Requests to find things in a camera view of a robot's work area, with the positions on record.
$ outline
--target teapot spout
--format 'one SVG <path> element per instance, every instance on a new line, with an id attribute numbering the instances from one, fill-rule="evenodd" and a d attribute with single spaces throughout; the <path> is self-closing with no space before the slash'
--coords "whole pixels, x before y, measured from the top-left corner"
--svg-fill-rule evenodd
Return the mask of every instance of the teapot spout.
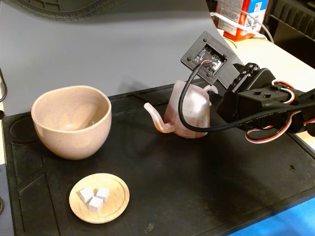
<path id="1" fill-rule="evenodd" d="M 171 123 L 165 124 L 158 111 L 150 103 L 144 104 L 144 108 L 150 113 L 154 126 L 159 132 L 167 134 L 175 131 L 175 126 Z"/>

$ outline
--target bowl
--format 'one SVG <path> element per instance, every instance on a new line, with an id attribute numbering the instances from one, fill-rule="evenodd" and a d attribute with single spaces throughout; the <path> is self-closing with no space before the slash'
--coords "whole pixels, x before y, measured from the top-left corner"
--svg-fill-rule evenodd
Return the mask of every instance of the bowl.
<path id="1" fill-rule="evenodd" d="M 112 122 L 108 97 L 89 86 L 71 86 L 41 95 L 31 108 L 36 133 L 54 154 L 69 160 L 93 155 Z"/>

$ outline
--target bowl rim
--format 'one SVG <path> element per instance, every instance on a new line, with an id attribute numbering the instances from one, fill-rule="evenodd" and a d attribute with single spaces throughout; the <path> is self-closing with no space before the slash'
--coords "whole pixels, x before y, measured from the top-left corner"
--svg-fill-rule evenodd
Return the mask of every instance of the bowl rim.
<path id="1" fill-rule="evenodd" d="M 106 112 L 106 114 L 103 116 L 102 119 L 100 119 L 98 122 L 96 122 L 95 124 L 89 126 L 89 127 L 86 127 L 84 129 L 79 129 L 79 130 L 60 130 L 60 129 L 53 129 L 53 128 L 48 128 L 44 125 L 42 125 L 36 118 L 35 116 L 35 107 L 37 105 L 37 103 L 40 101 L 40 99 L 50 93 L 53 93 L 53 92 L 57 92 L 57 91 L 60 91 L 60 90 L 66 90 L 66 89 L 73 89 L 73 88 L 87 88 L 87 89 L 91 89 L 91 90 L 94 90 L 96 92 L 98 92 L 99 94 L 101 94 L 105 100 L 107 101 L 108 103 L 108 110 Z M 100 90 L 96 89 L 96 88 L 93 88 L 91 86 L 86 86 L 86 85 L 75 85 L 75 86 L 68 86 L 68 87 L 63 87 L 63 88 L 58 88 L 58 89 L 54 89 L 54 90 L 51 90 L 51 91 L 48 91 L 44 94 L 42 94 L 41 96 L 39 96 L 35 102 L 33 103 L 32 107 L 31 107 L 31 117 L 33 119 L 33 122 L 36 123 L 36 125 L 42 127 L 43 129 L 47 129 L 47 130 L 50 130 L 50 131 L 53 131 L 53 132 L 59 132 L 59 133 L 80 133 L 80 132 L 84 132 L 84 131 L 87 131 L 87 130 L 90 130 L 90 129 L 93 129 L 94 127 L 98 126 L 100 123 L 102 123 L 104 120 L 107 119 L 107 117 L 109 116 L 109 114 L 111 113 L 112 111 L 112 104 L 109 100 L 109 98 Z"/>

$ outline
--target wire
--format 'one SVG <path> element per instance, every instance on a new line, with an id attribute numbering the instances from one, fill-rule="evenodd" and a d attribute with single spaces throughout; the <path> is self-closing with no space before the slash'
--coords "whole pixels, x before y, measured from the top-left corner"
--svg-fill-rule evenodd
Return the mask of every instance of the wire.
<path id="1" fill-rule="evenodd" d="M 267 37 L 265 35 L 260 34 L 257 31 L 254 31 L 252 28 L 248 28 L 248 27 L 245 27 L 243 25 L 240 25 L 239 23 L 236 23 L 235 21 L 232 21 L 231 19 L 229 19 L 229 18 L 227 18 L 225 16 L 222 16 L 222 15 L 220 15 L 217 12 L 210 12 L 210 15 L 211 16 L 216 16 L 216 17 L 224 20 L 225 22 L 227 22 L 227 23 L 229 23 L 229 24 L 231 24 L 231 25 L 233 25 L 233 26 L 235 26 L 237 28 L 240 28 L 241 30 L 244 30 L 244 31 L 246 31 L 248 33 L 252 33 L 252 34 L 255 34 L 255 35 L 258 35 L 260 37 L 263 37 L 263 38 L 267 39 Z"/>
<path id="2" fill-rule="evenodd" d="M 8 88 L 6 86 L 6 83 L 5 83 L 5 80 L 4 80 L 1 68 L 0 68 L 0 77 L 1 77 L 1 80 L 2 80 L 3 88 L 4 88 L 4 94 L 3 94 L 2 98 L 0 98 L 0 102 L 2 102 L 6 98 L 6 96 L 8 94 Z"/>
<path id="3" fill-rule="evenodd" d="M 284 125 L 283 128 L 281 128 L 280 130 L 278 130 L 275 134 L 269 136 L 269 137 L 266 137 L 264 139 L 253 139 L 253 138 L 250 138 L 248 136 L 249 133 L 251 132 L 254 132 L 254 131 L 260 131 L 260 129 L 250 129 L 246 132 L 246 139 L 253 143 L 253 144 L 264 144 L 264 143 L 267 143 L 267 142 L 270 142 L 270 141 L 273 141 L 275 139 L 277 139 L 278 137 L 280 137 L 282 134 L 284 134 L 290 127 L 290 125 L 292 124 L 292 117 L 295 115 L 295 114 L 298 114 L 300 113 L 301 111 L 297 111 L 297 112 L 293 112 L 291 113 L 291 115 L 289 116 L 289 119 L 288 121 L 286 122 L 286 124 Z"/>
<path id="4" fill-rule="evenodd" d="M 315 123 L 315 118 L 309 119 L 309 120 L 303 122 L 304 125 L 307 125 L 307 124 L 310 124 L 310 123 Z"/>
<path id="5" fill-rule="evenodd" d="M 288 92 L 288 93 L 291 94 L 291 98 L 290 98 L 288 101 L 284 102 L 284 104 L 290 104 L 291 102 L 294 101 L 294 99 L 295 99 L 295 94 L 294 94 L 294 92 L 292 92 L 291 90 L 286 89 L 286 88 L 281 88 L 281 90 L 282 90 L 282 91 L 286 91 L 286 92 Z"/>
<path id="6" fill-rule="evenodd" d="M 201 63 L 201 65 L 203 65 L 205 62 L 211 62 L 211 63 L 213 63 L 214 61 L 212 61 L 212 60 L 204 60 L 202 63 Z"/>
<path id="7" fill-rule="evenodd" d="M 315 106 L 315 102 L 310 102 L 307 104 L 301 104 L 301 105 L 296 105 L 296 106 L 288 106 L 287 108 L 280 108 L 280 109 L 274 109 L 274 110 L 269 110 L 269 111 L 265 111 L 265 112 L 261 112 L 252 116 L 249 116 L 247 118 L 244 119 L 240 119 L 238 121 L 229 123 L 229 124 L 224 124 L 224 125 L 219 125 L 219 126 L 214 126 L 214 127 L 196 127 L 193 125 L 190 125 L 189 123 L 186 122 L 184 115 L 183 115 L 183 101 L 184 101 L 184 97 L 187 93 L 188 87 L 190 86 L 192 80 L 196 77 L 196 75 L 198 74 L 200 68 L 201 68 L 201 64 L 199 64 L 193 71 L 192 74 L 189 76 L 189 79 L 187 80 L 184 89 L 181 93 L 180 99 L 179 99 L 179 103 L 178 103 L 178 114 L 179 114 L 179 118 L 183 124 L 183 126 L 185 126 L 187 129 L 195 131 L 195 132 L 216 132 L 216 131 L 223 131 L 223 130 L 227 130 L 230 128 L 234 128 L 234 127 L 238 127 L 242 124 L 246 124 L 246 123 L 250 123 L 254 120 L 257 119 L 261 119 L 263 117 L 266 116 L 273 116 L 273 115 L 277 115 L 277 114 L 284 114 L 284 113 L 290 113 L 290 112 L 296 112 L 296 111 L 300 111 L 302 109 L 308 108 L 308 107 L 313 107 Z"/>
<path id="8" fill-rule="evenodd" d="M 275 85 L 275 83 L 284 84 L 284 85 L 290 87 L 291 89 L 294 89 L 294 87 L 293 87 L 291 84 L 289 84 L 289 83 L 287 83 L 287 82 L 284 82 L 284 81 L 281 81 L 281 80 L 273 80 L 273 81 L 271 82 L 272 85 Z"/>
<path id="9" fill-rule="evenodd" d="M 243 14 L 245 14 L 245 15 L 251 17 L 254 21 L 256 21 L 258 24 L 260 24 L 260 26 L 266 31 L 266 33 L 267 33 L 267 35 L 268 35 L 270 41 L 271 41 L 272 43 L 275 43 L 275 42 L 274 42 L 274 39 L 273 39 L 272 36 L 271 36 L 271 33 L 270 33 L 269 30 L 264 26 L 264 24 L 261 23 L 260 21 L 258 21 L 257 19 L 255 19 L 255 18 L 254 18 L 253 16 L 251 16 L 248 12 L 245 12 L 245 11 L 243 11 L 242 9 L 238 9 L 237 7 L 233 6 L 233 5 L 230 4 L 230 3 L 227 3 L 226 1 L 223 1 L 223 0 L 215 0 L 215 1 L 219 1 L 219 2 L 221 2 L 221 3 L 223 3 L 223 4 L 225 4 L 225 5 L 228 5 L 228 6 L 230 6 L 230 7 L 233 7 L 233 8 L 235 8 L 235 9 L 239 10 L 240 12 L 242 12 Z"/>
<path id="10" fill-rule="evenodd" d="M 216 62 L 218 62 L 219 60 L 208 60 L 208 61 L 210 61 L 210 62 L 203 63 L 202 66 L 210 66 L 210 64 L 216 63 Z"/>
<path id="11" fill-rule="evenodd" d="M 271 82 L 272 85 L 274 85 L 275 83 L 285 84 L 285 85 L 287 85 L 287 86 L 293 88 L 292 85 L 290 85 L 290 84 L 288 84 L 288 83 L 286 83 L 286 82 L 284 82 L 284 81 L 276 81 L 276 80 L 274 80 L 274 81 Z M 294 92 L 292 92 L 291 90 L 286 89 L 286 88 L 281 88 L 281 90 L 282 90 L 282 91 L 285 91 L 285 92 L 288 92 L 288 93 L 290 93 L 290 95 L 291 95 L 291 98 L 290 98 L 288 101 L 284 102 L 284 104 L 290 104 L 290 103 L 292 103 L 292 102 L 294 101 L 294 99 L 295 99 L 295 94 L 294 94 Z M 271 129 L 271 128 L 273 128 L 273 126 L 272 126 L 272 125 L 269 125 L 269 126 L 263 128 L 263 129 L 264 129 L 264 130 L 267 130 L 267 129 Z M 272 136 L 270 136 L 270 137 L 268 137 L 268 138 L 264 138 L 264 139 L 251 139 L 251 138 L 248 136 L 249 133 L 251 133 L 251 132 L 253 132 L 253 131 L 261 131 L 261 130 L 262 130 L 262 129 L 254 128 L 254 129 L 248 130 L 247 133 L 245 134 L 245 137 L 246 137 L 246 139 L 247 139 L 249 142 L 251 142 L 251 143 L 254 143 L 254 144 L 263 144 L 263 143 L 270 142 L 270 141 L 275 140 L 276 138 L 280 137 L 280 136 L 284 133 L 284 132 L 281 132 L 283 129 L 285 129 L 285 126 L 284 126 L 283 128 L 281 128 L 277 133 L 275 133 L 274 135 L 272 135 Z"/>

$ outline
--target black work mat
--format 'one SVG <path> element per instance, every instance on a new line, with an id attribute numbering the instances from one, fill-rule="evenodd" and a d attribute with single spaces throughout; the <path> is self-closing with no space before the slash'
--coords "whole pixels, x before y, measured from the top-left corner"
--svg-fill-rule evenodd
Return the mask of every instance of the black work mat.
<path id="1" fill-rule="evenodd" d="M 239 129 L 196 140 L 159 133 L 143 109 L 163 114 L 172 86 L 111 97 L 112 128 L 92 157 L 68 161 L 37 139 L 29 113 L 3 120 L 17 236 L 226 235 L 313 196 L 315 161 L 285 134 L 251 144 Z M 211 113 L 211 124 L 222 123 Z M 129 187 L 125 212 L 105 224 L 74 215 L 68 197 L 80 179 L 111 173 Z"/>

